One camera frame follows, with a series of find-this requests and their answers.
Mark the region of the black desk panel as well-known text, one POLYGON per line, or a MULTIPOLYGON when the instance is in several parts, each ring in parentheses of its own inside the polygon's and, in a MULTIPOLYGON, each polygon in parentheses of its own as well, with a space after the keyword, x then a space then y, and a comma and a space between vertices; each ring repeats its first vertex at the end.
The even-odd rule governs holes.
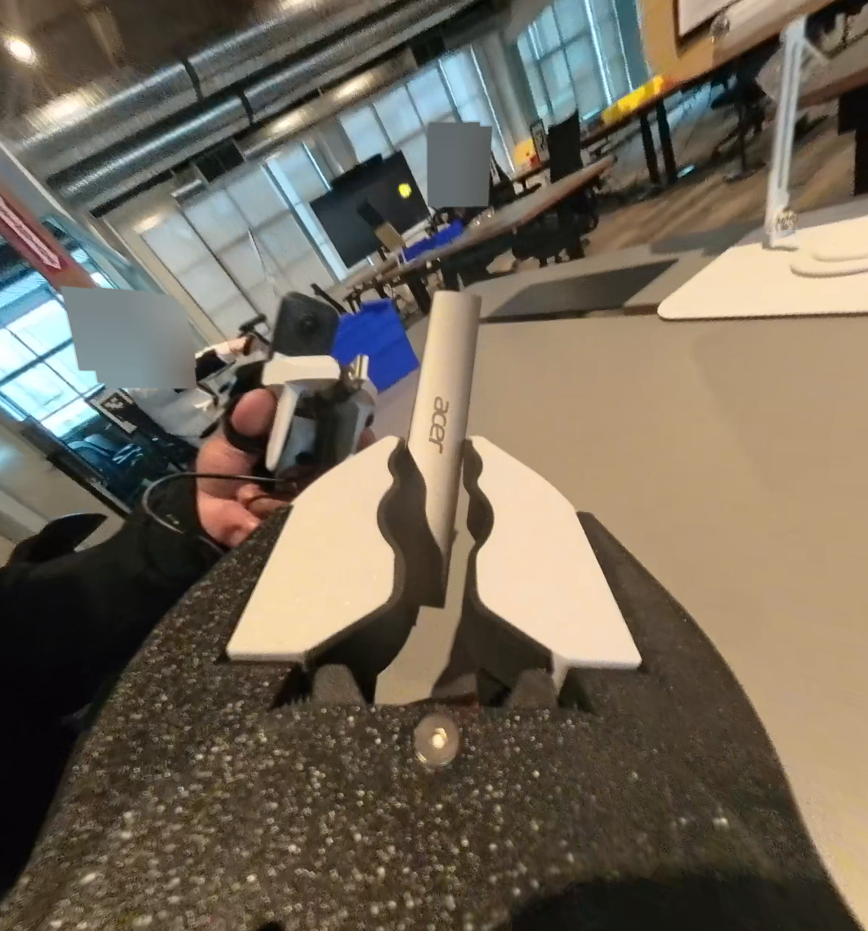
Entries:
POLYGON ((657 301, 638 300, 637 295, 676 263, 676 259, 648 262, 529 285, 483 323, 583 319, 601 312, 655 312, 657 301))

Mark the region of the silver air duct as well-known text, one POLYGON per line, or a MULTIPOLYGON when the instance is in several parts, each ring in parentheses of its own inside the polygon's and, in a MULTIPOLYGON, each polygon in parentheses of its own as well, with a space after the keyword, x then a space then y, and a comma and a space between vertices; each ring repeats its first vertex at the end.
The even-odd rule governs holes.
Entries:
POLYGON ((59 179, 63 197, 101 203, 473 6, 278 2, 261 24, 147 76, 68 92, 3 124, 0 138, 33 174, 59 179))

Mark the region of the small blue storage bins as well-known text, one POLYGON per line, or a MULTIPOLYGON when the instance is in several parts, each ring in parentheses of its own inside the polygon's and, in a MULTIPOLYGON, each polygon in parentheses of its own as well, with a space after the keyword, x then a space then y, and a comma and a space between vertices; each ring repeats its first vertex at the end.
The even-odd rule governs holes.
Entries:
POLYGON ((413 262, 426 253, 447 246, 463 235, 465 224, 462 219, 456 219, 446 226, 436 230, 400 251, 399 262, 413 262))

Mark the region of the large paned windows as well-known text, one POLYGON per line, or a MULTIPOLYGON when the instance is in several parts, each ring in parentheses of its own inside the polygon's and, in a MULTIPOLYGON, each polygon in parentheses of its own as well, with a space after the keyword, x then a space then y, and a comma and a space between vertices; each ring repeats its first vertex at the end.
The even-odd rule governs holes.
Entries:
POLYGON ((513 173, 534 120, 588 119, 647 76, 637 2, 539 2, 511 38, 489 33, 389 79, 234 179, 185 204, 167 194, 133 232, 226 329, 281 291, 330 285, 366 263, 341 256, 311 206, 348 171, 403 156, 427 195, 427 128, 463 122, 491 129, 493 159, 513 173))

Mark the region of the large black wall screen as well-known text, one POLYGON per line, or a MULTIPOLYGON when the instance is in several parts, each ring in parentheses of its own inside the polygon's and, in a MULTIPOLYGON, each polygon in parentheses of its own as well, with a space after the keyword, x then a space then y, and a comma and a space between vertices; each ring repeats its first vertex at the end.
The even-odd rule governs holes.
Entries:
POLYGON ((381 250, 373 234, 378 223, 391 223, 404 238, 405 233, 430 219, 421 185, 402 151, 359 163, 308 205, 349 269, 381 250))

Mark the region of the long grey desk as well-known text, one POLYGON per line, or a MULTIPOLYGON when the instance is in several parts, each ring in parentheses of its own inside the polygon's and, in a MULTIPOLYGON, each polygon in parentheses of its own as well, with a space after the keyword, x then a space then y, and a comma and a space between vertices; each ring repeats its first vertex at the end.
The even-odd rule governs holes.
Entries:
POLYGON ((800 89, 798 108, 837 103, 837 133, 854 135, 853 194, 868 194, 868 32, 800 89))

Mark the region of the grey usb hub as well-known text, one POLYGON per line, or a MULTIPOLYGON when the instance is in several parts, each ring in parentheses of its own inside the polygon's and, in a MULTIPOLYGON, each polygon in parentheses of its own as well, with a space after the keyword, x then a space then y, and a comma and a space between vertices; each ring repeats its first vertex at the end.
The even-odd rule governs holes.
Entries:
POLYGON ((446 601, 463 447, 466 440, 481 298, 441 290, 432 300, 407 451, 424 493, 408 565, 419 603, 446 601))

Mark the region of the blue plastic bin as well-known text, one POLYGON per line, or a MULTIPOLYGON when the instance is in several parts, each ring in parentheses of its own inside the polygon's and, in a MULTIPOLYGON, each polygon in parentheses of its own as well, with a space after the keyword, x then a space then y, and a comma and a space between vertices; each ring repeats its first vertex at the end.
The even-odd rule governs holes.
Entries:
POLYGON ((369 358, 369 378, 381 394, 415 372, 419 360, 395 302, 376 299, 341 316, 331 356, 342 366, 359 355, 369 358))

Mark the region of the red white wall sign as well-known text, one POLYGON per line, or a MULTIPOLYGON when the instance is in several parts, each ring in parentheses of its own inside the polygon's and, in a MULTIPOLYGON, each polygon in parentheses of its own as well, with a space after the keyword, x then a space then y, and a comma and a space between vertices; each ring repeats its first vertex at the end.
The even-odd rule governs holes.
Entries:
POLYGON ((67 268, 61 250, 25 220, 0 193, 0 235, 39 273, 50 277, 67 268))

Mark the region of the yellow storage bins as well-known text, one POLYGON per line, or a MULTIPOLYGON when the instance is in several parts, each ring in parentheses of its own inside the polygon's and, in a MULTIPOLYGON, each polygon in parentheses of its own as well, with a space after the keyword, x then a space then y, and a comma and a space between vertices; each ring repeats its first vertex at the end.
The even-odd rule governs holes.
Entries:
POLYGON ((672 82, 667 77, 655 76, 603 110, 601 122, 607 127, 621 123, 651 103, 655 104, 671 87, 672 82))

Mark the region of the grey desk wooden edge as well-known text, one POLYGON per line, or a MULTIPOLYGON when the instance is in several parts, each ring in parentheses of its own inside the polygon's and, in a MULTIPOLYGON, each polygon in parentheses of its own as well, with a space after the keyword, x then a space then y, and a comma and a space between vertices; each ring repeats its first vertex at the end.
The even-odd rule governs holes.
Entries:
POLYGON ((403 261, 391 255, 378 266, 370 265, 357 273, 350 274, 336 286, 332 293, 336 297, 349 296, 384 284, 404 284, 410 275, 433 271, 445 259, 456 255, 468 255, 487 243, 506 239, 576 193, 587 189, 602 177, 617 161, 607 155, 561 180, 528 193, 511 204, 497 210, 487 210, 484 218, 474 219, 456 239, 429 250, 411 261, 403 261))

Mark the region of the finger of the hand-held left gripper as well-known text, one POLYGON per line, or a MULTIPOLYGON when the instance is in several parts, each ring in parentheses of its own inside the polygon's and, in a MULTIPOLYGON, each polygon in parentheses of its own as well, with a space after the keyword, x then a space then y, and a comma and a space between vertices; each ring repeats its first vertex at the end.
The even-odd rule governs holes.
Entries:
POLYGON ((273 355, 262 369, 262 387, 328 387, 341 378, 339 362, 329 355, 273 355))
POLYGON ((331 406, 331 456, 353 456, 371 443, 370 428, 376 413, 377 392, 372 384, 344 388, 331 406))

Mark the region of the person's left hand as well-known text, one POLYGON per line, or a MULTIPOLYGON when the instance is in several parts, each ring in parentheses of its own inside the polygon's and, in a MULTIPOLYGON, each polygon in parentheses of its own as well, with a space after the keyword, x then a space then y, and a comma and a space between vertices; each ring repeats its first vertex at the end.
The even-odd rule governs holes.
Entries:
POLYGON ((195 464, 197 517, 219 545, 239 546, 326 472, 299 465, 277 477, 267 474, 265 444, 276 411, 277 398, 269 390, 251 390, 235 400, 229 419, 200 447, 195 464))

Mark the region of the wooden desk black legs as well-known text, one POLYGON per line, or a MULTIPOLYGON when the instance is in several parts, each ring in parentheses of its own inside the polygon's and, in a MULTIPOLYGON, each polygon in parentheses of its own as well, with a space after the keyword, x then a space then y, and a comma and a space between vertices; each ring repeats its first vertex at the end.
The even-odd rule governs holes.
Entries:
POLYGON ((581 149, 590 150, 592 159, 600 158, 602 152, 613 152, 616 144, 612 143, 612 137, 635 124, 650 185, 661 190, 675 184, 692 172, 694 165, 681 166, 678 162, 666 107, 667 101, 677 96, 693 97, 700 87, 722 87, 719 97, 710 99, 710 106, 717 101, 735 110, 738 114, 738 128, 730 134, 730 138, 745 137, 748 127, 753 123, 748 112, 754 110, 759 116, 763 115, 763 104, 760 101, 765 94, 758 84, 757 77, 775 49, 774 43, 765 42, 700 76, 685 79, 665 76, 672 82, 672 87, 661 99, 644 107, 629 119, 607 127, 603 125, 600 117, 603 110, 610 106, 608 105, 581 130, 581 149))

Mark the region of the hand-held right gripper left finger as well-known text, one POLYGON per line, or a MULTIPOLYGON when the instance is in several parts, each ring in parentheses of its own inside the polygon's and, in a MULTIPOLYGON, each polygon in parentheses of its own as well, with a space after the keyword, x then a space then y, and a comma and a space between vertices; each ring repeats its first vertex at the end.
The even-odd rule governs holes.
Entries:
POLYGON ((422 607, 440 608, 449 559, 426 482, 395 436, 347 458, 291 506, 226 646, 230 660, 288 664, 312 682, 347 669, 372 702, 422 607))

